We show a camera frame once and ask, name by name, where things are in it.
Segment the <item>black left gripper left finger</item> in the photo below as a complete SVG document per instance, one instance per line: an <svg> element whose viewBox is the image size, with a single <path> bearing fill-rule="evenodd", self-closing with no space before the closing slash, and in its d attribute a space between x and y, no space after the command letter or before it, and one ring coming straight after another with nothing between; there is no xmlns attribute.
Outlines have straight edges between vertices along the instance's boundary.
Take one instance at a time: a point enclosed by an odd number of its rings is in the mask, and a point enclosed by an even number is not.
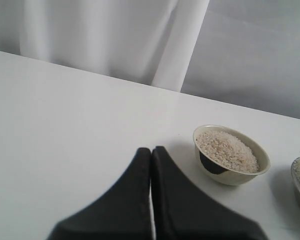
<svg viewBox="0 0 300 240"><path fill-rule="evenodd" d="M151 151L138 148L116 183L96 201L61 220L50 240L151 240Z"/></svg>

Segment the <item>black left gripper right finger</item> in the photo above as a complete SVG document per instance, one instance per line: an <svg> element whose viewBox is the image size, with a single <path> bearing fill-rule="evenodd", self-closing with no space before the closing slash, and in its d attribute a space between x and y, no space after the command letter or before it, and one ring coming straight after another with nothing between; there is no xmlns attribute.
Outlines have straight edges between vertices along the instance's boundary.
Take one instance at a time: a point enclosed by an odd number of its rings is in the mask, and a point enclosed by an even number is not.
<svg viewBox="0 0 300 240"><path fill-rule="evenodd" d="M175 164L163 146L151 155L151 195L158 240L266 240L260 225L218 203Z"/></svg>

